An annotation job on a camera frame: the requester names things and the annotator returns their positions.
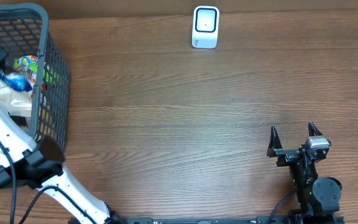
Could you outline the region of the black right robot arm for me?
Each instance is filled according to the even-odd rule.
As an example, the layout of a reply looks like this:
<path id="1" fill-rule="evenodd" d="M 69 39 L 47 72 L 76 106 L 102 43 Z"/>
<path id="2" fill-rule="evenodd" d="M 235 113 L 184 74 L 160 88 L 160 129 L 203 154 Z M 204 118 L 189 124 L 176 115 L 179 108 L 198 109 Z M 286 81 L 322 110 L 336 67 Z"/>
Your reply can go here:
<path id="1" fill-rule="evenodd" d="M 298 199 L 298 210 L 288 213 L 289 223 L 336 223 L 342 185 L 332 177 L 319 177 L 316 163 L 326 158 L 331 141 L 308 123 L 308 138 L 297 149 L 284 150 L 275 126 L 270 129 L 267 157 L 278 167 L 288 167 Z"/>

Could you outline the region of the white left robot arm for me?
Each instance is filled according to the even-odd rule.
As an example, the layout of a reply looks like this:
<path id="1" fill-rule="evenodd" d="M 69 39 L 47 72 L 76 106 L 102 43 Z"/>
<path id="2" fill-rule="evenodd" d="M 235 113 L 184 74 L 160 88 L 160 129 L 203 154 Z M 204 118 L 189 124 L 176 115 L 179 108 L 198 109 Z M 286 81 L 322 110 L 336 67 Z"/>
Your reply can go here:
<path id="1" fill-rule="evenodd" d="M 0 189 L 28 186 L 76 223 L 120 223 L 68 170 L 70 71 L 47 28 L 0 25 Z"/>

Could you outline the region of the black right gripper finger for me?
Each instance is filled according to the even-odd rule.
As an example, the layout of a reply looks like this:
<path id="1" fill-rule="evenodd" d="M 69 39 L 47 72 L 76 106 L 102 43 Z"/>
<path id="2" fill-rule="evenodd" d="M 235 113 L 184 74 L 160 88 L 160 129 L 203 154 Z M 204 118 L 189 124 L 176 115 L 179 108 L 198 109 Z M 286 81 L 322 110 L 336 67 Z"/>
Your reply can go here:
<path id="1" fill-rule="evenodd" d="M 277 129 L 275 125 L 272 125 L 270 130 L 270 142 L 268 145 L 268 151 L 267 152 L 277 152 L 282 151 L 283 147 L 280 141 L 280 138 L 277 133 Z"/>
<path id="2" fill-rule="evenodd" d="M 323 134 L 318 130 L 312 121 L 308 123 L 309 136 L 322 136 Z"/>

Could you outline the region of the beige paper bag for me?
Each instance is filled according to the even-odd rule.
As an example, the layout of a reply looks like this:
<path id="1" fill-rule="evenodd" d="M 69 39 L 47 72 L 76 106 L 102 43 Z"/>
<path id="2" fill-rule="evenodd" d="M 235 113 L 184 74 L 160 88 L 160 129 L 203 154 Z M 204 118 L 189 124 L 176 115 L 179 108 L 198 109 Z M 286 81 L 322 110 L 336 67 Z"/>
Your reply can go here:
<path id="1" fill-rule="evenodd" d="M 0 107 L 11 116 L 30 118 L 32 91 L 15 91 L 0 80 Z"/>

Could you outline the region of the blue Oreo cookie pack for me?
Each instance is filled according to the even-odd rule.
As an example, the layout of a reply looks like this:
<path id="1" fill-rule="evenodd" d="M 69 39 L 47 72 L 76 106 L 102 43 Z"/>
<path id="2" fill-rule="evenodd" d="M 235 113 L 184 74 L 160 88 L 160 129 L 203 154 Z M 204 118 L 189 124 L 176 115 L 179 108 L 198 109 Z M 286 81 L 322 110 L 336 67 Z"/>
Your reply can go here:
<path id="1" fill-rule="evenodd" d="M 3 73 L 0 72 L 0 80 L 4 82 L 8 87 L 12 88 L 15 91 L 32 91 L 32 85 L 26 79 L 25 76 L 18 73 Z"/>

